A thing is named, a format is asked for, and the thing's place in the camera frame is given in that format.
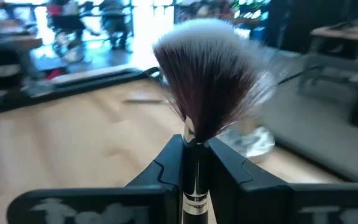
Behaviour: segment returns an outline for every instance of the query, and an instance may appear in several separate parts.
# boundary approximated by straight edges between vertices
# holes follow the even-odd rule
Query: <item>fan brush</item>
[[[185,122],[183,223],[208,222],[208,140],[242,119],[261,95],[260,68],[232,25],[194,19],[176,26],[153,51],[171,104]]]

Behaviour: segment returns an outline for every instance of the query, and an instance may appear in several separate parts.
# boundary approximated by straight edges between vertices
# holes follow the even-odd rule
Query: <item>wooden table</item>
[[[146,168],[183,123],[165,104],[123,102],[145,95],[159,91],[141,80],[1,113],[0,224],[25,191],[120,187]],[[340,181],[281,149],[260,166],[288,182]]]

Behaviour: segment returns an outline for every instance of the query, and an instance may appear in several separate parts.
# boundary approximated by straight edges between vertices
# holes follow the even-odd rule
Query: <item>desk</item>
[[[349,83],[348,78],[343,77],[330,77],[321,74],[321,70],[315,72],[313,67],[332,67],[349,72],[358,73],[358,54],[357,60],[349,60],[339,57],[333,57],[328,55],[319,54],[319,47],[323,43],[324,39],[337,38],[358,41],[358,27],[348,29],[331,29],[330,27],[320,27],[311,31],[313,41],[311,43],[309,52],[305,57],[305,64],[302,76],[299,81],[299,92],[304,91],[306,82],[310,79],[315,80],[328,80],[337,83]]]
[[[159,94],[141,80],[1,113],[0,224],[27,190],[126,185],[183,131],[165,104],[123,103]],[[281,149],[260,166],[289,182],[340,181]]]

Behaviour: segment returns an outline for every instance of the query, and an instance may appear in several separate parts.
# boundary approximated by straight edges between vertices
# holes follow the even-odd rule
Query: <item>silver band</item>
[[[201,197],[200,200],[194,201],[183,194],[183,210],[190,215],[202,215],[208,211],[208,197]]]
[[[192,142],[192,140],[196,138],[193,121],[188,116],[186,116],[185,120],[185,132],[183,133],[183,138],[187,143]]]

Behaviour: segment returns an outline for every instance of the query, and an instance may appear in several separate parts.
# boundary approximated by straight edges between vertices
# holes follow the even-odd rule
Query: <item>black chair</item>
[[[102,16],[102,28],[109,34],[109,37],[105,41],[110,41],[113,49],[119,39],[121,39],[120,45],[126,44],[129,26],[125,23],[125,16],[125,14],[109,14],[108,12],[105,12],[105,15]]]
[[[82,51],[74,52],[76,47],[83,45],[82,33],[86,29],[80,18],[79,15],[50,16],[51,28],[55,32],[52,49],[70,63],[82,61],[85,57]]]

